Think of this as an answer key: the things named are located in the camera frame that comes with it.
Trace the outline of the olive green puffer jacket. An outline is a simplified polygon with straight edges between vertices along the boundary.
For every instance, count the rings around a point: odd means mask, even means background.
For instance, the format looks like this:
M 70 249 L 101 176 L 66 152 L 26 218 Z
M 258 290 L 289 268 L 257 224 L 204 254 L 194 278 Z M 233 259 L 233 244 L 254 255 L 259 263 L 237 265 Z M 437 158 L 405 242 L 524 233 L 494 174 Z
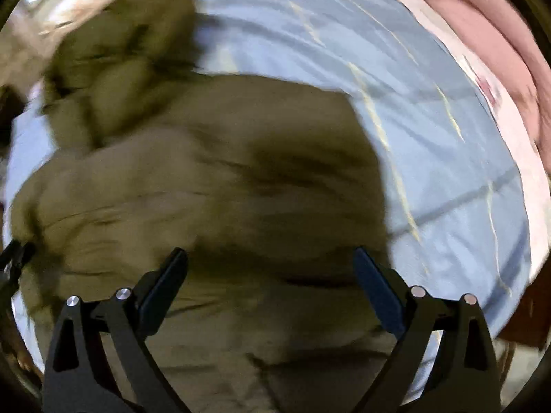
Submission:
M 356 248 L 387 256 L 379 160 L 349 98 L 203 75 L 194 0 L 113 0 L 44 75 L 58 149 L 11 204 L 40 351 L 68 296 L 111 296 L 175 248 L 190 271 L 149 349 L 194 412 L 348 412 L 374 312 Z

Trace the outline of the light blue plaid bedsheet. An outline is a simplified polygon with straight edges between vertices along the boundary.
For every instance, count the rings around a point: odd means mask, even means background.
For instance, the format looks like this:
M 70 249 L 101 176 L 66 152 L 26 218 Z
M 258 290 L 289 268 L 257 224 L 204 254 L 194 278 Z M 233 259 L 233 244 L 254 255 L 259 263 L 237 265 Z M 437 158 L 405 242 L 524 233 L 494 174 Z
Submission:
M 150 350 L 197 412 L 345 410 L 389 351 L 364 246 L 475 295 L 491 334 L 529 280 L 517 165 L 483 93 L 396 0 L 113 0 L 27 107 L 53 154 L 10 199 L 39 351 L 68 296 L 190 273 Z

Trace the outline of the pink folded blanket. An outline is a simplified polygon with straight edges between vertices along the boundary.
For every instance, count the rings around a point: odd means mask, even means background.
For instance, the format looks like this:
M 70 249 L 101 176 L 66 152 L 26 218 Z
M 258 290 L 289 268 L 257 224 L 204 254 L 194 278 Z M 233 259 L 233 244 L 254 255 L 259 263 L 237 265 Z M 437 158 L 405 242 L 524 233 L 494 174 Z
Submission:
M 550 66 L 507 0 L 424 0 L 500 79 L 550 169 Z

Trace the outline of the pink floral quilt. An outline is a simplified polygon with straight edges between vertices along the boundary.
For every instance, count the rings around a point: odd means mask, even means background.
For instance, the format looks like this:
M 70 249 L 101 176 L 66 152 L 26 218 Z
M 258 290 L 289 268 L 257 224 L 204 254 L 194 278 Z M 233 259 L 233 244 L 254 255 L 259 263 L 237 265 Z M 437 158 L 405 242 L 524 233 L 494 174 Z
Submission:
M 40 240 L 69 262 L 109 256 L 150 267 L 190 248 L 257 272 L 328 277 L 357 244 L 410 280 L 516 296 L 547 255 L 550 207 L 535 138 L 547 108 L 543 63 L 510 37 L 524 23 L 506 0 L 199 0 L 209 74 L 253 74 L 283 86 L 345 92 L 376 201 L 370 226 L 319 203 L 320 154 L 275 153 L 277 182 L 297 191 L 290 219 L 184 202 L 185 133 L 157 116 L 98 150 L 60 152 L 38 102 L 16 124 L 8 167 L 10 239 Z

